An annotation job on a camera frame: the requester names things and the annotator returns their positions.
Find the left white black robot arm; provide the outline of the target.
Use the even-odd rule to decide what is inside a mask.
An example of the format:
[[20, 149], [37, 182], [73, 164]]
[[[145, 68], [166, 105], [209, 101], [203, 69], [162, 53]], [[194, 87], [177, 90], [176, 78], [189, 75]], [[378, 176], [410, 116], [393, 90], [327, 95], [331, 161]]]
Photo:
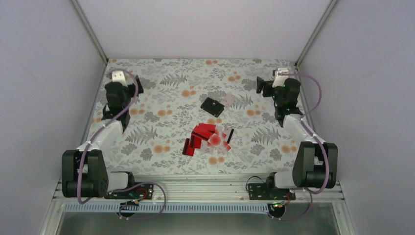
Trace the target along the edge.
[[132, 173], [110, 171], [104, 157], [122, 137], [130, 121], [129, 109], [144, 92], [137, 75], [127, 84], [123, 71], [111, 73], [111, 81], [104, 86], [107, 103], [102, 109], [101, 127], [92, 137], [62, 155], [62, 193], [66, 198], [78, 198], [81, 204], [93, 197], [104, 197], [117, 191], [123, 198], [136, 193]]

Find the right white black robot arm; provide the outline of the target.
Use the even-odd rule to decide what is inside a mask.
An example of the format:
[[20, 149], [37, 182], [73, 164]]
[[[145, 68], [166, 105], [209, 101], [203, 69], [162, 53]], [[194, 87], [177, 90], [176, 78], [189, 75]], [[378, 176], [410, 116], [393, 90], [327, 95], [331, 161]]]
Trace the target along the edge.
[[305, 123], [305, 115], [298, 107], [301, 83], [286, 78], [273, 86], [272, 81], [256, 79], [256, 92], [274, 101], [275, 118], [298, 146], [292, 170], [275, 172], [265, 186], [270, 199], [278, 199], [284, 189], [314, 188], [318, 194], [336, 185], [338, 147], [324, 141]]

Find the white card red circles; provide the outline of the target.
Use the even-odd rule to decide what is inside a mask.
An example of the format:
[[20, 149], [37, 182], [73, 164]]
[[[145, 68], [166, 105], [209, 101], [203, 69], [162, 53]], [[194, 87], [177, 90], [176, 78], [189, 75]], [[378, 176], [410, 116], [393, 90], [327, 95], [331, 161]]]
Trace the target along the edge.
[[203, 148], [206, 153], [218, 151], [221, 154], [227, 154], [231, 146], [223, 140], [222, 132], [217, 131], [207, 142], [204, 142]]

